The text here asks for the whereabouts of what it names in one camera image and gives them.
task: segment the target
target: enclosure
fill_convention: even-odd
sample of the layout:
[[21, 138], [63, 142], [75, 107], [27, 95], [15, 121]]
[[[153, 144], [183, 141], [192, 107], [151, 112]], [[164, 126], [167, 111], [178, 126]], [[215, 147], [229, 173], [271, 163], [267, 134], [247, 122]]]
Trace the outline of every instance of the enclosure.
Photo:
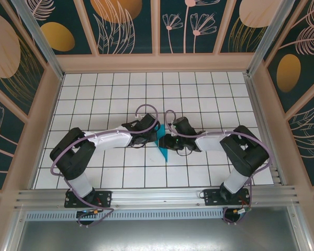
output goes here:
[[[244, 125], [273, 152], [242, 223], [201, 197], [233, 171], [226, 153], [151, 142], [96, 149], [85, 174], [115, 211], [79, 229], [50, 152], [144, 104], [196, 132]], [[314, 0], [0, 0], [0, 250], [83, 247], [314, 250]]]

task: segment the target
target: teal object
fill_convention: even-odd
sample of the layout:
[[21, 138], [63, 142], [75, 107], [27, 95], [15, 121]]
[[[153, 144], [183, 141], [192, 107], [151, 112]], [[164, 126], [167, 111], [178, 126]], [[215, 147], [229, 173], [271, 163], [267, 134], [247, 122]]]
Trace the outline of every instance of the teal object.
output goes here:
[[[158, 145], [158, 141], [159, 139], [165, 135], [165, 125], [161, 124], [161, 127], [159, 128], [159, 130], [157, 131], [157, 141], [155, 141], [156, 145]], [[165, 148], [160, 148], [158, 146], [159, 151], [161, 151], [161, 153], [163, 154], [166, 162], [167, 162], [167, 149]]]

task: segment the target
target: purple cable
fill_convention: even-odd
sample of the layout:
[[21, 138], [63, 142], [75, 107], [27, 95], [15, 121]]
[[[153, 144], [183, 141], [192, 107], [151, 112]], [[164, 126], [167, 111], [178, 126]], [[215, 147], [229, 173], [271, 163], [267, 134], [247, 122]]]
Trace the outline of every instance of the purple cable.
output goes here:
[[[250, 201], [249, 201], [249, 206], [251, 206], [251, 201], [252, 201], [252, 183], [251, 183], [251, 179], [252, 177], [257, 174], [258, 172], [268, 168], [269, 166], [272, 165], [272, 161], [274, 159], [274, 155], [272, 154], [272, 152], [270, 151], [270, 149], [265, 145], [263, 144], [261, 141], [259, 141], [258, 139], [250, 136], [250, 135], [247, 135], [245, 133], [241, 133], [241, 132], [233, 132], [233, 131], [225, 131], [223, 133], [221, 132], [206, 132], [206, 133], [202, 133], [202, 134], [199, 134], [199, 135], [184, 135], [184, 134], [181, 134], [181, 133], [178, 133], [177, 131], [173, 130], [171, 128], [171, 126], [169, 125], [169, 123], [167, 122], [167, 119], [166, 119], [166, 116], [168, 113], [172, 113], [173, 114], [173, 117], [174, 117], [174, 120], [176, 119], [176, 113], [173, 111], [173, 110], [167, 110], [164, 114], [164, 121], [165, 121], [165, 124], [167, 126], [167, 128], [173, 132], [174, 134], [178, 135], [178, 136], [181, 136], [181, 137], [184, 137], [184, 138], [200, 138], [200, 137], [204, 137], [206, 135], [223, 135], [223, 134], [234, 134], [234, 135], [238, 135], [238, 136], [242, 136], [242, 137], [245, 137], [245, 138], [248, 138], [254, 142], [256, 142], [257, 144], [259, 144], [264, 150], [266, 150], [266, 152], [268, 153], [268, 156], [269, 156], [269, 160], [268, 160], [268, 163], [261, 167], [260, 169], [256, 170], [250, 177], [249, 179], [244, 183], [245, 185], [248, 185], [250, 184]], [[223, 209], [223, 221], [226, 222], [226, 223], [232, 223], [230, 220], [228, 220], [226, 217], [225, 217], [225, 213], [226, 213], [226, 210], [227, 208], [224, 208]], [[241, 222], [243, 220], [244, 216], [238, 220], [237, 222]]]
[[[130, 134], [139, 134], [139, 133], [145, 133], [147, 131], [150, 131], [151, 129], [155, 128], [157, 122], [158, 122], [158, 112], [157, 112], [157, 109], [152, 106], [152, 105], [149, 105], [149, 104], [143, 104], [143, 105], [140, 105], [137, 109], [136, 109], [136, 112], [135, 112], [135, 116], [137, 116], [138, 114], [138, 110], [143, 107], [143, 106], [148, 106], [148, 107], [151, 107], [154, 111], [155, 111], [155, 115], [156, 115], [156, 118], [155, 118], [155, 121], [153, 123], [152, 126], [150, 126], [149, 128], [143, 130], [143, 131], [130, 131]], [[85, 136], [81, 139], [78, 139], [76, 140], [75, 142], [73, 142], [72, 144], [70, 144], [67, 148], [65, 148], [63, 150], [63, 152], [61, 152], [58, 157], [54, 160], [52, 166], [51, 166], [51, 169], [50, 169], [50, 173], [52, 175], [55, 175], [55, 176], [60, 176], [60, 177], [64, 177], [62, 174], [57, 174], [55, 173], [53, 170], [54, 170], [54, 167], [55, 165], [57, 164], [58, 160], [68, 151], [70, 150], [73, 146], [75, 146], [76, 144], [84, 141], [84, 140], [87, 140], [87, 139], [90, 139], [90, 138], [94, 138], [94, 137], [98, 137], [98, 136], [101, 136], [101, 135], [105, 135], [105, 134], [109, 134], [109, 133], [128, 133], [128, 131], [125, 131], [125, 130], [111, 130], [111, 131], [103, 131], [103, 132], [98, 132], [98, 133], [95, 133], [95, 134], [92, 134], [92, 135], [89, 135], [89, 136]], [[72, 190], [72, 192], [74, 193], [74, 195], [81, 201], [83, 202], [85, 205], [89, 206], [89, 207], [92, 207], [92, 208], [95, 208], [95, 209], [101, 209], [101, 210], [110, 210], [109, 213], [107, 213], [105, 216], [103, 216], [100, 220], [97, 220], [97, 221], [94, 221], [93, 223], [90, 224], [90, 226], [93, 226], [93, 225], [96, 225], [98, 223], [100, 223], [104, 218], [108, 217], [111, 213], [114, 212], [114, 208], [103, 208], [103, 207], [98, 207], [96, 205], [93, 205], [93, 204], [90, 204], [86, 201], [84, 201], [77, 193], [76, 191], [72, 188], [72, 186], [68, 183], [68, 181], [66, 179], [64, 179], [65, 182], [67, 183], [67, 185], [69, 186], [69, 188]], [[80, 224], [80, 226], [82, 226], [82, 224], [80, 223], [80, 219], [81, 217], [83, 217], [84, 215], [80, 216], [78, 218], [78, 223]]]

